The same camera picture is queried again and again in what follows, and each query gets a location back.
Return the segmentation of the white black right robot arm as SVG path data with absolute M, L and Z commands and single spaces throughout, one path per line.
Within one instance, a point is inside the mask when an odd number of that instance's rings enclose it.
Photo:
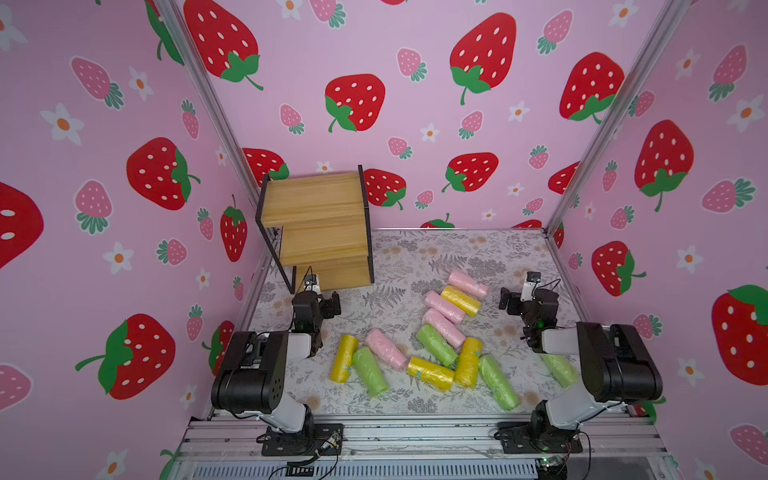
M 500 423 L 495 437 L 507 453 L 582 451 L 580 427 L 604 411 L 662 396 L 663 382 L 636 327 L 579 321 L 557 325 L 559 295 L 526 286 L 500 291 L 499 308 L 523 320 L 523 339 L 540 355 L 572 355 L 580 363 L 576 382 L 543 400 L 524 422 Z

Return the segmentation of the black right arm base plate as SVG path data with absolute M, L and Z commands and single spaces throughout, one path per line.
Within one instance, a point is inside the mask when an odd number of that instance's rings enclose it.
M 539 428 L 524 422 L 500 422 L 493 438 L 501 443 L 505 454 L 578 454 L 584 451 L 577 431 Z

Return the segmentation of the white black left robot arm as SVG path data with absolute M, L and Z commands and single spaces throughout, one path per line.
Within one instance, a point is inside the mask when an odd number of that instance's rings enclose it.
M 284 392 L 290 360 L 311 358 L 322 348 L 322 325 L 341 313 L 339 295 L 329 298 L 306 290 L 292 299 L 293 319 L 287 330 L 233 334 L 216 374 L 212 406 L 238 419 L 259 418 L 280 433 L 311 428 L 308 405 Z

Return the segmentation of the three-tier wooden shelf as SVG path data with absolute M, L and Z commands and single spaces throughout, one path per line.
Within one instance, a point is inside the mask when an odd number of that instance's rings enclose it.
M 363 168 L 280 180 L 264 174 L 257 226 L 288 291 L 307 273 L 324 291 L 375 282 Z

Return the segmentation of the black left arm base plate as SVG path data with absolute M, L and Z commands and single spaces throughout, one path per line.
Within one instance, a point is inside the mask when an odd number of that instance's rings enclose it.
M 297 433 L 284 433 L 267 428 L 257 437 L 265 457 L 335 456 L 343 444 L 344 425 L 320 423 L 308 425 Z

